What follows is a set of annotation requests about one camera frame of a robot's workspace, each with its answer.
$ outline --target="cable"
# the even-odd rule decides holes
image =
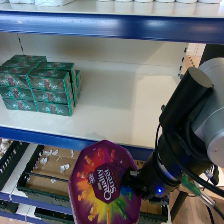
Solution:
[[[212,224],[215,224],[214,219],[213,219],[213,215],[212,215],[212,212],[211,212],[211,209],[210,209],[207,205],[205,205],[205,206],[206,206],[206,208],[207,208],[207,210],[208,210],[208,214],[209,214],[209,216],[210,216],[211,223],[212,223]]]
[[[164,140],[166,141],[166,143],[168,144],[168,146],[171,148],[170,152],[173,155],[173,158],[175,159],[176,163],[180,166],[180,168],[189,176],[191,177],[193,180],[195,180],[197,183],[199,183],[200,185],[202,185],[203,187],[209,189],[210,191],[212,191],[213,193],[221,196],[224,198],[224,191],[214,187],[212,184],[204,181],[202,178],[200,178],[199,176],[197,176],[196,174],[194,174],[193,172],[191,172],[190,170],[188,170],[176,157],[176,154],[173,152],[172,147],[170,146],[170,142],[167,138],[167,134],[166,132],[163,131],[163,136],[164,136]]]
[[[196,195],[190,195],[190,194],[188,194],[187,197],[189,197],[189,198],[195,198],[197,196]]]
[[[224,214],[221,212],[221,210],[214,205],[213,209],[220,215],[220,217],[224,220]]]

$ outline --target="white product packaging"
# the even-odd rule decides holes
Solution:
[[[97,9],[97,12],[112,13],[114,12],[114,1],[102,2],[98,0],[96,2],[96,9]]]
[[[133,12],[133,2],[114,2],[114,11],[116,13],[132,13]]]
[[[153,0],[135,0],[136,2],[153,2]]]
[[[157,2],[175,2],[175,0],[156,0]]]
[[[115,0],[116,2],[132,2],[132,0]]]
[[[74,0],[35,0],[37,6],[61,6],[66,5]]]
[[[193,16],[196,8],[196,3],[184,4],[184,3],[175,3],[174,13],[175,16]]]
[[[9,0],[9,2],[12,4],[34,4],[35,0]]]
[[[137,1],[134,2],[134,13],[136,14],[149,15],[152,13],[152,9],[153,9],[153,2],[144,3],[144,4]]]
[[[153,14],[155,15],[172,15],[174,11],[174,2],[163,3],[155,1],[153,2]]]
[[[197,0],[176,0],[176,1],[180,3],[186,3],[186,4],[197,2]]]
[[[207,4],[219,4],[222,0],[198,0],[198,1]]]
[[[195,8],[194,15],[195,16],[208,16],[209,12],[209,17],[211,16],[217,16],[219,15],[219,9],[221,9],[221,4],[199,4]]]

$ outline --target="green box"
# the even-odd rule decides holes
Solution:
[[[20,87],[0,86],[0,95],[2,98],[33,100],[31,90]]]
[[[76,70],[76,85],[77,85],[77,87],[79,87],[79,85],[81,85],[81,82],[82,82],[81,71]]]
[[[9,68],[0,66],[0,86],[29,88],[27,74],[32,68]]]
[[[72,92],[75,93],[76,83],[76,70],[74,63],[62,63],[62,62],[40,62],[37,69],[48,69],[48,70],[60,70],[69,72],[70,82],[72,84]]]
[[[3,102],[8,110],[25,110],[25,111],[37,111],[33,100],[16,100],[5,99]]]
[[[40,62],[8,60],[3,63],[2,66],[10,68],[35,68],[39,63]]]
[[[68,94],[71,88],[69,73],[66,71],[33,69],[28,74],[29,85],[33,89],[60,91]]]
[[[54,104],[36,101],[36,105],[39,112],[63,116],[72,116],[75,108],[73,101],[71,101],[70,104]]]
[[[43,91],[32,89],[33,98],[36,101],[45,103],[60,103],[69,104],[73,101],[73,95],[71,88],[66,92],[53,92],[53,91]]]
[[[33,55],[14,55],[10,61],[30,61],[30,62],[46,62],[46,56],[33,56]]]

